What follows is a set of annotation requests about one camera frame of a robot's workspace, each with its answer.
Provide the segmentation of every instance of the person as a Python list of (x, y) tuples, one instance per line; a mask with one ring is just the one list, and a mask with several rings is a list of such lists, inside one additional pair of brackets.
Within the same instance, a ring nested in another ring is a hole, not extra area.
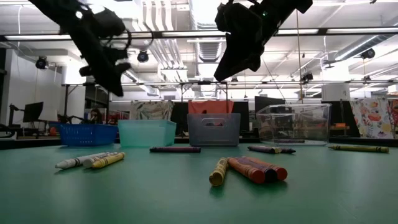
[(98, 108), (94, 108), (90, 111), (90, 123), (91, 124), (103, 124), (102, 114)]

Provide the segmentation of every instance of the gray plastic bin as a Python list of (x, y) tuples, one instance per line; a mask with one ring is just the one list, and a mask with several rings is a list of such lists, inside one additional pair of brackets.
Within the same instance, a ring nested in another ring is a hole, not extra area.
[(188, 114), (191, 146), (237, 146), (240, 114)]

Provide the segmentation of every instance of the teal plastic bin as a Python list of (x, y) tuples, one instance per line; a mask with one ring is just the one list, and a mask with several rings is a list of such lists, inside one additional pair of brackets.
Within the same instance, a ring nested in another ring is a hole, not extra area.
[(171, 146), (176, 124), (167, 120), (119, 120), (122, 147)]

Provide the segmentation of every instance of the plastic bin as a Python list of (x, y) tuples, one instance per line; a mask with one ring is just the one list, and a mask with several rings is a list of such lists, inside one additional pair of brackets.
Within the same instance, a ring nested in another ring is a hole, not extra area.
[(171, 146), (176, 124), (167, 120), (119, 120), (122, 147)]
[(188, 114), (191, 146), (237, 146), (240, 114)]
[(67, 146), (103, 146), (114, 143), (117, 126), (104, 124), (61, 124), (61, 142)]
[(260, 140), (277, 145), (326, 145), (330, 104), (271, 105), (257, 113)]

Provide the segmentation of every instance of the green table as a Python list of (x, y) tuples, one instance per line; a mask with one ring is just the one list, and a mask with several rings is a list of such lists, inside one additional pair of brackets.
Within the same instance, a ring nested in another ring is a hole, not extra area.
[[(58, 171), (64, 159), (119, 146), (0, 151), (0, 223), (397, 223), (398, 152), (297, 147), (295, 155), (239, 147), (200, 154), (123, 149), (100, 170)], [(285, 167), (285, 182), (256, 185), (230, 169), (212, 188), (220, 157), (253, 156)]]

